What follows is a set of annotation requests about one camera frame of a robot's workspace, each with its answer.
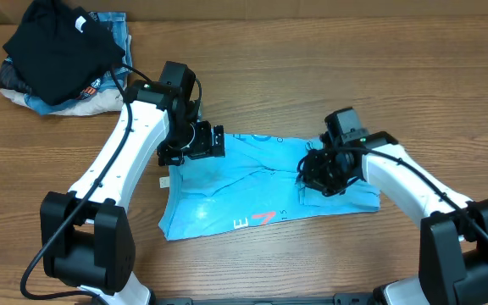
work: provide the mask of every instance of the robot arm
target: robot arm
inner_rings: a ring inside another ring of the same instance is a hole
[[[374,148],[374,150],[400,158],[411,164],[438,186],[442,192],[446,193],[459,207],[466,208],[466,202],[472,201],[439,182],[415,163],[400,144],[385,144]],[[371,153],[363,155],[362,159],[363,179],[372,186],[378,187],[418,228],[421,226],[421,219],[431,216],[434,212],[450,213],[453,211],[452,207],[440,200],[438,195],[409,169]]]
[[[488,199],[473,202],[440,183],[395,138],[384,131],[370,135],[352,108],[334,112],[325,123],[324,149],[309,151],[298,166],[305,186],[332,196],[358,177],[377,186],[421,229],[419,275],[377,288],[373,302],[488,302]],[[462,239],[477,241],[476,249],[463,253]]]
[[[169,133],[169,115],[167,110],[159,110],[155,104],[134,101],[132,132],[127,138],[119,157],[110,167],[102,184],[91,195],[93,202],[104,202],[110,198],[115,206],[123,207],[127,213],[131,195],[136,183],[150,160],[153,152],[165,140]],[[107,143],[82,177],[69,189],[77,198],[83,198],[92,186],[103,167],[108,162],[127,126],[127,108],[123,107],[118,123]]]
[[[200,84],[186,65],[167,62],[158,82],[137,80],[127,88],[124,101],[133,102],[122,108],[96,160],[67,194],[49,192],[42,202],[43,245],[61,230],[71,211],[76,214],[73,225],[66,227],[44,254],[48,276],[92,292],[89,295],[106,304],[155,303],[155,296],[132,272],[135,243],[127,211],[136,183],[155,150],[159,165],[182,165],[184,156],[225,155],[223,126],[211,129],[209,122],[199,121],[201,92],[198,100],[190,101],[195,82]],[[114,160],[112,165],[107,165],[109,160]],[[76,212],[79,205],[83,208]],[[94,234],[75,229],[84,223],[94,225]]]

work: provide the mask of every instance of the black cable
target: black cable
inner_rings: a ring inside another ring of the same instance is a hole
[[[133,124],[133,113],[131,112],[131,106],[129,101],[125,101],[125,92],[122,86],[119,84],[118,80],[116,80],[116,74],[114,73],[114,67],[116,65],[113,65],[110,67],[110,75],[112,76],[114,83],[116,84],[116,87],[118,87],[118,90],[120,94],[122,95],[122,98],[124,99],[124,104],[127,109],[127,126],[125,127],[125,133],[122,136],[121,141],[119,142],[118,147],[116,147],[116,150],[114,151],[112,157],[110,157],[109,161],[101,171],[101,174],[93,181],[93,184],[90,187],[90,190],[85,194],[85,196],[80,200],[79,204],[76,206],[76,208],[70,213],[70,215],[64,220],[64,222],[58,227],[58,229],[54,232],[54,234],[48,239],[47,243],[42,246],[41,250],[37,253],[37,255],[31,260],[30,265],[25,269],[24,274],[22,275],[22,279],[20,281],[20,292],[22,292],[22,295],[24,297],[27,297],[31,300],[50,300],[50,299],[55,299],[55,298],[60,298],[60,297],[71,297],[71,296],[89,296],[97,299],[101,304],[103,305],[108,305],[105,300],[103,300],[99,295],[95,292],[92,291],[66,291],[66,292],[57,292],[57,293],[52,293],[52,294],[46,294],[46,295],[35,295],[27,291],[26,284],[27,280],[31,275],[31,272],[35,268],[35,266],[39,263],[41,258],[44,256],[44,254],[47,252],[47,250],[52,246],[52,244],[56,241],[56,239],[67,229],[70,225],[73,224],[73,221],[75,220],[76,215],[85,207],[85,205],[88,202],[88,199],[92,196],[93,192],[97,189],[97,187],[101,184],[101,181],[103,180],[104,176],[107,174],[108,170],[116,161],[116,158],[118,157],[119,153],[121,152],[122,148],[124,147],[125,142],[127,141],[127,138],[129,137],[129,134],[131,132],[131,126]],[[127,69],[132,70],[133,72],[137,73],[138,75],[142,76],[145,80],[152,82],[147,76],[145,76],[141,71],[128,66],[127,64],[119,64],[120,67],[125,67]]]
[[[192,120],[196,115],[199,114],[199,108],[201,107],[201,102],[202,102],[201,82],[197,77],[195,78],[195,82],[197,83],[197,87],[199,87],[199,97],[195,100],[195,104],[193,105],[193,109],[191,110],[191,112],[188,115],[186,115],[186,119],[188,121]]]
[[[378,152],[373,149],[361,148],[361,147],[337,147],[331,149],[337,152],[372,153],[404,166],[405,168],[413,172],[415,175],[417,175],[432,191],[436,193],[436,195],[438,195],[438,197],[440,197],[441,200],[447,202],[447,204],[449,204],[453,209],[459,212],[464,217],[464,219],[468,221],[472,229],[474,229],[475,233],[477,233],[479,237],[483,238],[488,243],[488,234],[485,231],[483,231],[483,229],[481,229],[481,227],[478,224],[476,224],[475,221],[472,218],[470,218],[470,216],[468,216],[468,213],[466,213],[461,207],[459,207],[450,197],[447,196],[446,193],[441,191],[440,188],[438,188],[438,186],[436,186],[432,181],[430,181],[429,178],[427,178],[423,173],[421,173],[418,169],[414,168],[412,165],[408,164],[401,158],[396,158],[384,152]]]

